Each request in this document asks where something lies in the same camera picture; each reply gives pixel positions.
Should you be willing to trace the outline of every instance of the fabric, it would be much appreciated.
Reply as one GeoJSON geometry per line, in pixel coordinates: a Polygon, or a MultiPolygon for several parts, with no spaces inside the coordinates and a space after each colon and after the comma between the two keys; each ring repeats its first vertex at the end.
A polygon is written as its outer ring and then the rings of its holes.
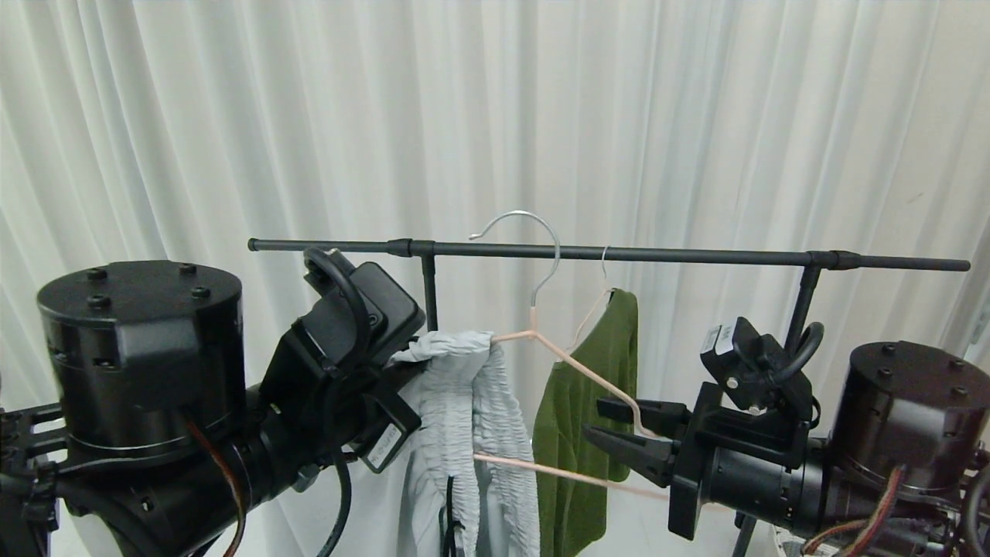
{"type": "MultiPolygon", "coordinates": [[[[240,277],[259,382],[313,300],[298,254],[251,253],[249,237],[460,242],[522,208],[565,244],[988,261],[988,57],[988,2],[2,1],[0,404],[57,400],[37,290],[120,260],[240,277]]],[[[543,233],[506,221],[490,241],[543,233]]],[[[418,262],[351,257],[424,300],[418,262]]],[[[707,379],[705,331],[746,315],[782,334],[800,274],[607,266],[639,297],[641,395],[687,403],[707,379]]],[[[438,257],[441,326],[517,330],[546,267],[438,257]]],[[[557,344],[601,291],[598,269],[565,262],[541,291],[557,344]]],[[[826,340],[805,369],[816,434],[849,352],[938,344],[970,275],[822,274],[810,318],[826,340]]],[[[506,357],[532,424],[553,357],[506,357]]],[[[239,557],[315,555],[339,496],[323,474],[252,511],[239,557]]],[[[728,555],[738,532],[703,511],[706,536],[686,542],[636,496],[609,513],[582,557],[728,555]]],[[[69,534],[55,555],[82,555],[69,534]]]]}
{"type": "Polygon", "coordinates": [[[441,555],[445,529],[438,516],[446,506],[452,483],[456,547],[465,557],[538,557],[540,528],[536,475],[513,467],[477,463],[484,484],[479,485],[473,454],[480,451],[533,462],[533,450],[523,414],[509,387],[505,358],[491,333],[430,332],[397,353],[394,360],[430,360],[415,387],[403,397],[423,419],[410,437],[410,468],[406,498],[419,557],[441,555]],[[482,510],[485,540],[478,545],[482,510]]]}
{"type": "MultiPolygon", "coordinates": [[[[638,331],[636,296],[616,288],[594,329],[571,355],[635,398],[638,331]]],[[[569,364],[553,366],[533,432],[533,452],[539,464],[613,482],[626,479],[629,468],[613,462],[581,435],[586,423],[632,431],[631,426],[598,415],[600,396],[610,394],[569,364]]],[[[541,555],[573,557],[605,534],[608,495],[604,488],[548,475],[540,475],[537,485],[541,555]]]]}

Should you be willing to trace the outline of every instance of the white backdrop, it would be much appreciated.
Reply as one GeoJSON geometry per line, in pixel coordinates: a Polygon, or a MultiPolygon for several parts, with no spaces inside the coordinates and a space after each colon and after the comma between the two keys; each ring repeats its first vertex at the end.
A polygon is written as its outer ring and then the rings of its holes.
{"type": "MultiPolygon", "coordinates": [[[[988,68],[983,2],[2,2],[0,402],[56,399],[36,290],[124,259],[237,274],[259,381],[312,298],[298,254],[250,236],[463,241],[526,208],[568,244],[974,259],[969,277],[824,273],[806,370],[824,433],[856,345],[969,344],[990,276],[988,68]]],[[[545,242],[512,221],[496,238],[545,242]]],[[[422,299],[415,260],[375,261],[422,299]]],[[[545,265],[440,259],[442,328],[521,328],[545,265]]],[[[685,402],[708,327],[782,334],[799,273],[609,271],[640,297],[641,396],[685,402]]],[[[566,344],[601,287],[597,263],[564,262],[548,336],[566,344]]],[[[550,358],[512,351],[532,419],[550,358]]],[[[253,512],[242,554],[315,554],[325,476],[253,512]]],[[[735,535],[706,512],[688,543],[662,504],[621,495],[609,520],[584,555],[724,554],[735,535]]]]}

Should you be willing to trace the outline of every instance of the white label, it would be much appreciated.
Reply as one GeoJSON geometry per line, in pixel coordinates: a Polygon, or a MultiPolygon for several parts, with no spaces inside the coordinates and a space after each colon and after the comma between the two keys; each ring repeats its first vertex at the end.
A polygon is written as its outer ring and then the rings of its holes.
{"type": "Polygon", "coordinates": [[[715,343],[715,354],[722,356],[733,351],[733,333],[736,332],[736,323],[723,325],[719,340],[715,343]]]}
{"type": "Polygon", "coordinates": [[[388,458],[388,455],[392,454],[392,449],[395,448],[395,445],[400,439],[402,439],[402,432],[399,431],[399,428],[394,423],[388,424],[388,427],[382,432],[381,437],[378,438],[378,442],[368,452],[368,463],[372,467],[380,469],[381,465],[385,463],[385,459],[388,458]]]}
{"type": "Polygon", "coordinates": [[[722,330],[722,325],[716,325],[708,330],[708,334],[705,335],[705,342],[701,344],[701,353],[705,354],[711,352],[715,348],[715,341],[719,340],[719,331],[722,330]]]}

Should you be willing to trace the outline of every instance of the horizontal rod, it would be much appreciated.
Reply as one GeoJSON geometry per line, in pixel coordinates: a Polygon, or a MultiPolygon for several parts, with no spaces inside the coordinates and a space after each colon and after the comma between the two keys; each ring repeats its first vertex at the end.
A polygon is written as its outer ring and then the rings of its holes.
{"type": "MultiPolygon", "coordinates": [[[[403,238],[388,242],[331,242],[316,240],[259,240],[251,238],[247,248],[260,251],[303,251],[316,246],[329,250],[400,257],[463,256],[488,258],[552,259],[553,246],[533,244],[475,244],[434,242],[403,238]]],[[[600,260],[604,246],[560,246],[560,257],[568,260],[600,260]]],[[[753,252],[741,250],[682,250],[662,248],[617,248],[609,246],[609,261],[657,263],[706,263],[726,265],[775,265],[821,267],[822,269],[911,269],[969,271],[965,260],[862,256],[850,252],[753,252]]]]}

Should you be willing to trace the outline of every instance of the green cloth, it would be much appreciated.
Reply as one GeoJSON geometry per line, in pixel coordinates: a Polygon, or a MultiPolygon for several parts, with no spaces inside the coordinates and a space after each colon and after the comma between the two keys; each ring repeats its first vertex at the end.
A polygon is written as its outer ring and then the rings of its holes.
{"type": "MultiPolygon", "coordinates": [[[[571,356],[635,398],[638,328],[636,296],[616,289],[595,328],[571,356]]],[[[613,482],[629,475],[629,468],[610,462],[581,435],[585,423],[632,432],[631,425],[598,416],[599,396],[612,395],[570,365],[554,364],[534,426],[533,454],[538,463],[613,482]]],[[[605,488],[537,474],[537,491],[542,557],[573,557],[605,535],[605,488]]]]}

